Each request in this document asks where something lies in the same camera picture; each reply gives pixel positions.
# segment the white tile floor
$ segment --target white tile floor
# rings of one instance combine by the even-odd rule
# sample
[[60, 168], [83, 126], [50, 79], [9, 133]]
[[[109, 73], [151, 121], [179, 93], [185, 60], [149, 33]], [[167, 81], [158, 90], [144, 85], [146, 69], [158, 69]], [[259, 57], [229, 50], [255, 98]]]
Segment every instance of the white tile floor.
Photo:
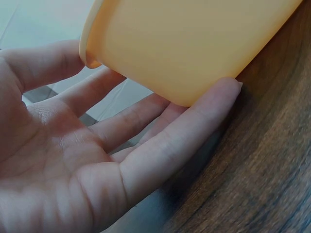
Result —
[[[79, 38], [93, 1], [0, 0], [0, 48], [33, 47]], [[85, 68], [75, 77], [49, 87], [60, 93], [95, 71]], [[87, 113], [96, 120], [103, 120], [150, 93], [139, 84], [126, 81]]]

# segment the wooden table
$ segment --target wooden table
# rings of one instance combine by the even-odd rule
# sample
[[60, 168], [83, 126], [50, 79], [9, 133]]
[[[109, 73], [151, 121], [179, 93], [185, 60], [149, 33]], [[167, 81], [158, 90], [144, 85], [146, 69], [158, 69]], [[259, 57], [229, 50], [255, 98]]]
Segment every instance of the wooden table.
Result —
[[223, 126], [106, 232], [311, 232], [311, 0], [238, 80]]

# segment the orange plastic container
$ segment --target orange plastic container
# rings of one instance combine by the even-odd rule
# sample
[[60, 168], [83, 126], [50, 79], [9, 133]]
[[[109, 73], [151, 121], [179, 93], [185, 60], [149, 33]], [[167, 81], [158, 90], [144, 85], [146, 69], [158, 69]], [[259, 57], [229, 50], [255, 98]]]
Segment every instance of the orange plastic container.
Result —
[[191, 106], [218, 78], [236, 77], [301, 2], [95, 0], [80, 56]]

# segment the palm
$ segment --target palm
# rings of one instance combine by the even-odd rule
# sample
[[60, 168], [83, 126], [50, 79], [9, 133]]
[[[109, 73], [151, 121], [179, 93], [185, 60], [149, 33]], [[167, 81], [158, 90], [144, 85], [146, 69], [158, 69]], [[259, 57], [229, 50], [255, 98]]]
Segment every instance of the palm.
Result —
[[[124, 80], [106, 70], [27, 108], [23, 92], [81, 70], [77, 44], [71, 44], [0, 56], [1, 232], [105, 229], [191, 157], [240, 91], [225, 79], [184, 114], [186, 108], [151, 95], [86, 127], [78, 117]], [[158, 116], [138, 145], [108, 154]]]

